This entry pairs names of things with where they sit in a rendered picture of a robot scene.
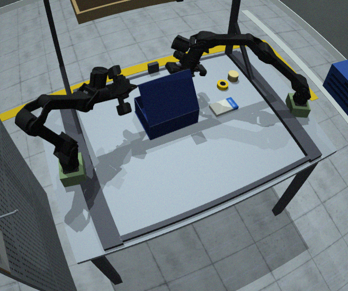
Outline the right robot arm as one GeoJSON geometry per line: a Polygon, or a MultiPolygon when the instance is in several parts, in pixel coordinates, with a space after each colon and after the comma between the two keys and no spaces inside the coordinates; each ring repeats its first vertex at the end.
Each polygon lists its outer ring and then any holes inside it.
{"type": "MultiPolygon", "coordinates": [[[[15,124],[27,135],[39,136],[55,146],[53,154],[59,158],[64,174],[79,171],[78,142],[63,131],[58,135],[44,127],[48,113],[51,110],[62,109],[75,109],[85,113],[93,110],[94,104],[106,101],[107,76],[107,68],[94,67],[90,74],[90,83],[83,83],[77,92],[71,95],[42,94],[36,100],[27,103],[15,117],[15,124]],[[88,93],[84,93],[84,90],[88,93]],[[40,107],[43,109],[39,117],[31,113],[40,107]]],[[[122,97],[132,90],[130,80],[125,76],[117,75],[114,78],[115,81],[109,85],[113,90],[112,97],[122,97]]]]}

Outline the yellow roll of tape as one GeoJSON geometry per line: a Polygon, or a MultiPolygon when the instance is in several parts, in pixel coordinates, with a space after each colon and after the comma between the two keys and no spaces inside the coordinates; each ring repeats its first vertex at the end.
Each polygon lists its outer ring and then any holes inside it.
{"type": "Polygon", "coordinates": [[[228,82],[225,80],[219,80],[217,82],[217,88],[219,90],[227,90],[228,89],[228,82]]]}

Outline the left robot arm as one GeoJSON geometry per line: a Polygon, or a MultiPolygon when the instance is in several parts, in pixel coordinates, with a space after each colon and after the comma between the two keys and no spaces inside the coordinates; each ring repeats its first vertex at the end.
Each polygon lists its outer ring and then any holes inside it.
{"type": "Polygon", "coordinates": [[[306,78],[301,74],[295,73],[277,57],[268,43],[263,42],[250,33],[215,34],[209,31],[200,31],[198,34],[190,36],[190,39],[177,35],[171,48],[175,49],[173,57],[181,63],[185,58],[184,54],[187,54],[188,50],[190,58],[200,60],[204,52],[209,53],[209,49],[216,46],[248,46],[258,56],[260,61],[271,64],[291,81],[292,89],[296,91],[294,96],[292,96],[295,106],[307,107],[306,102],[311,98],[311,94],[306,78]]]}

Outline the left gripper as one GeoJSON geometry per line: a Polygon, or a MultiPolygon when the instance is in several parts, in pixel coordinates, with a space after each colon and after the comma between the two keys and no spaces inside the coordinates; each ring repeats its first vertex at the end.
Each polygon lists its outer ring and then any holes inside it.
{"type": "Polygon", "coordinates": [[[170,74],[190,69],[192,77],[195,77],[194,72],[200,72],[200,76],[205,76],[207,74],[207,70],[203,65],[200,64],[199,60],[194,60],[185,54],[185,59],[181,62],[181,66],[178,66],[175,62],[167,62],[165,67],[170,74]]]}

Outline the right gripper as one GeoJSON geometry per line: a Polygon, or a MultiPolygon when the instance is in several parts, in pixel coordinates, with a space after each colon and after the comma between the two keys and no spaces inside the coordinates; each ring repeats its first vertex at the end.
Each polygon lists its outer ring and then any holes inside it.
{"type": "MultiPolygon", "coordinates": [[[[108,78],[109,79],[113,79],[113,82],[115,81],[114,77],[119,75],[119,74],[121,74],[121,69],[120,69],[119,65],[112,66],[111,68],[108,69],[108,78]]],[[[130,84],[130,85],[132,87],[132,91],[137,88],[136,85],[134,85],[134,84],[130,84]]],[[[109,85],[106,85],[105,89],[106,89],[106,93],[107,93],[106,101],[109,101],[109,100],[112,100],[112,99],[116,99],[116,97],[112,97],[113,90],[112,90],[112,88],[109,88],[109,85]]],[[[117,108],[117,111],[118,111],[118,115],[120,115],[120,116],[132,112],[130,103],[128,103],[128,102],[124,103],[124,99],[129,97],[129,93],[130,92],[127,92],[122,97],[118,97],[117,98],[118,102],[119,102],[119,105],[116,106],[116,108],[117,108]]]]}

